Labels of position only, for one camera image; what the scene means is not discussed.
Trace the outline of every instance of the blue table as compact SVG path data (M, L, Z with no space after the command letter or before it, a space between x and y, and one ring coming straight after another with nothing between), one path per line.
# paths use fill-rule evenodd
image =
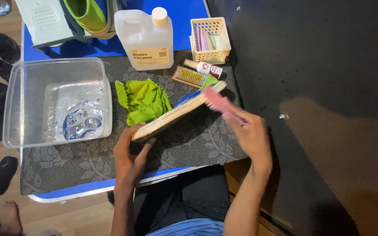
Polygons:
M191 1L173 1L173 0L129 0L127 1L129 9L139 9L148 14L156 7L163 7L167 10L170 19L173 22L173 49L182 50L190 49L189 35L191 34L191 19L208 18L210 13L205 0ZM29 30L22 26L21 37L21 61L40 61L53 58L73 58L73 57L102 57L102 56L121 56L125 51L117 36L109 40L99 40L94 38L92 43L82 43L77 40L70 40L59 47L52 47L45 53L32 48L33 42ZM20 149L20 163L23 159L22 149ZM165 179L175 177L180 173L195 170L200 167L181 167L168 170L160 170L144 173L139 186L153 184ZM101 193L113 190L115 179L91 182L74 187L60 189L44 194L29 195L29 197L38 202L56 202L65 201L77 197Z

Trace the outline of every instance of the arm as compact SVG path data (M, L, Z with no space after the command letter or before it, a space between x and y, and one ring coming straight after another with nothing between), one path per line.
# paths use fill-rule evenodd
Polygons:
M147 141L138 155L129 154L131 137L144 124L137 124L125 128L113 149L116 167L116 182L113 193L115 195L115 208L111 236L133 236L134 229L134 188L144 171L147 154L155 142L155 138Z
M244 152L252 164L224 221L223 235L257 235L260 200L272 170L272 157L265 120L236 107L232 111L247 125L241 127L231 116L223 118L233 128Z

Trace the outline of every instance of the black table mat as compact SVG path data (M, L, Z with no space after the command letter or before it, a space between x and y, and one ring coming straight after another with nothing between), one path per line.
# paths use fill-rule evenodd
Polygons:
M172 106L190 92L196 91L171 79L177 65L191 59L190 50L174 51L174 65L170 69L136 71L128 57L100 57L112 89L113 127L106 138L47 147L24 148L21 165L20 190L22 195L40 194L93 181L115 178L113 147L124 127L128 111L118 103L115 80L146 80L151 78L163 88ZM220 80L227 83L222 92L236 106L240 99L233 69L223 66ZM188 115L157 137L151 149L145 172L185 166L227 163L246 158L234 131L220 113L200 108L196 115Z

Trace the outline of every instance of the shoe sole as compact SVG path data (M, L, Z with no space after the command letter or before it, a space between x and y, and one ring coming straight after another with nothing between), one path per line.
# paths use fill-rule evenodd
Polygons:
M213 86L213 90L215 92L221 92L226 87L227 83L225 83L224 81L219 81L216 85ZM157 120L152 121L147 125L139 128L139 130L132 137L132 140L137 143L144 143L146 140L156 136L158 133L174 124L184 115L191 113L205 102L207 102L205 95L199 94L194 99L191 99L183 105L180 105L179 107L166 112Z
M108 40L108 39L113 37L113 36L107 36L107 35L106 35L106 37L103 37L103 35L105 35L110 30L110 28L112 28L112 22L110 20L110 18L111 18L110 17L110 6L109 6L110 4L109 4L108 0L106 0L106 1L107 1L107 6L108 6L108 9L107 9L107 11L108 11L108 18L107 18L108 22L107 22L106 26L103 29L100 29L100 30L97 30L97 31L86 30L91 35L93 35L96 38L101 39L101 40Z

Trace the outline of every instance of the wooden floor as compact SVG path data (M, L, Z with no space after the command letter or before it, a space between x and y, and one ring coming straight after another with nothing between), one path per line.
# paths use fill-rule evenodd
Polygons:
M0 17L0 33L7 34L18 43L21 41L21 16L15 2L13 11ZM19 158L16 149L9 149L0 142L0 160L5 156ZM230 188L238 190L237 181L232 180ZM109 235L112 223L113 207L107 201L106 194L95 194L60 203L38 203L27 196L20 195L20 170L17 170L8 191L0 196L0 209L3 201L14 200L20 209L24 232L32 233L44 228L54 228L64 236L104 236ZM260 235L273 235L260 226Z

